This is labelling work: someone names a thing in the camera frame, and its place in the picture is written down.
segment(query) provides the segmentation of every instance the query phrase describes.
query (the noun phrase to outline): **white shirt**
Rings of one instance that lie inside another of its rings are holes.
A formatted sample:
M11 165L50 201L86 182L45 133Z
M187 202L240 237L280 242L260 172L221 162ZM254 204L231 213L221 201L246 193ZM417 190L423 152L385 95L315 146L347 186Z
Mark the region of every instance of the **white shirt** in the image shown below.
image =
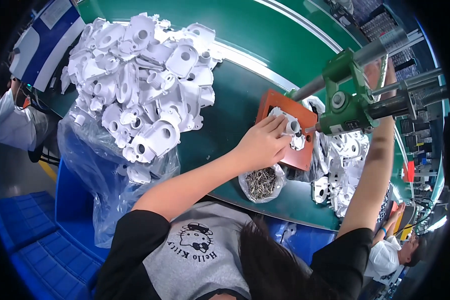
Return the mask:
M396 271L400 266L398 251L402 249L395 236L379 241L370 250L364 276L381 277Z
M20 110L13 102L12 89L0 99L0 143L34 151L36 130L28 108Z

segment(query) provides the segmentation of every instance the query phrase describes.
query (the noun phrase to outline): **green workbench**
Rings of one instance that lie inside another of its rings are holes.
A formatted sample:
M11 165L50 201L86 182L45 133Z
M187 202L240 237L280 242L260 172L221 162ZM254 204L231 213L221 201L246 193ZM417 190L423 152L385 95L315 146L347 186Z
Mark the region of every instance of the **green workbench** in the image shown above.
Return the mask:
M220 157L238 144L254 124L262 94L269 88L303 86L320 74L327 60L342 48L358 50L355 39L323 10L305 1L229 0L170 2L84 0L78 9L86 23L96 17L128 21L148 12L168 19L175 28L198 22L216 31L216 40L242 54L233 62L224 60L214 70L215 105L204 108L203 128L181 135L178 146L181 171L186 172ZM244 61L259 62L260 68L244 68ZM344 85L350 89L351 82ZM317 96L324 100L324 91ZM41 99L64 116L77 92L65 95L46 92ZM402 154L396 156L402 168ZM272 217L336 231L338 218L325 204L312 201L309 183L288 181L279 197L269 203L248 201L233 179L216 188L212 196Z

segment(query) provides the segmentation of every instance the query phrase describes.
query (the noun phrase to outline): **orange fixture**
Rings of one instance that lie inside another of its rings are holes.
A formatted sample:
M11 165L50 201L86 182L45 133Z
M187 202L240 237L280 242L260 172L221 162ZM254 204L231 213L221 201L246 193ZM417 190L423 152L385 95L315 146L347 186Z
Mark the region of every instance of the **orange fixture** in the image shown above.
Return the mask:
M300 103L270 89L261 98L255 124L266 118L274 107L279 107L282 111L297 118L302 134L305 135L305 147L300 151L288 148L285 153L285 158L281 162L303 171L310 170L315 135L313 133L306 134L304 131L307 128L315 126L317 123L317 115L306 109Z

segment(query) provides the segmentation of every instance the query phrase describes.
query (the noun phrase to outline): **pile of white plastic parts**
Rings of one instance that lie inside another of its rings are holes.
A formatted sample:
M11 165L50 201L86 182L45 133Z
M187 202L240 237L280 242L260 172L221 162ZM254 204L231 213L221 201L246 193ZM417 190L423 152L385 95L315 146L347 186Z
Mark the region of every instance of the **pile of white plastic parts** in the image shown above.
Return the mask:
M210 50L215 30L198 23L180 31L141 13L129 23L87 24L64 67L62 93L72 82L77 106L114 137L123 157L149 163L201 129L200 110L212 106L212 70L222 62ZM85 117L77 115L82 126Z
M330 141L330 172L314 182L313 200L328 204L337 217L345 216L350 200L359 184L365 157L369 149L369 138L360 131L335 135Z

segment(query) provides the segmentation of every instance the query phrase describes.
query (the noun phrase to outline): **label sticker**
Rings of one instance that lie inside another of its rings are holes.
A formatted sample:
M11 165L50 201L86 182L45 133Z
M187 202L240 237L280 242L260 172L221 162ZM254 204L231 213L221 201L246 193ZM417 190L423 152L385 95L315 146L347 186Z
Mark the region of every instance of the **label sticker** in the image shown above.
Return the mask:
M345 130L342 128L342 125L340 125L340 124L330 126L330 131L334 135L339 135L339 134L345 132Z
M69 0L55 0L40 16L48 29L52 29L60 18L72 7Z

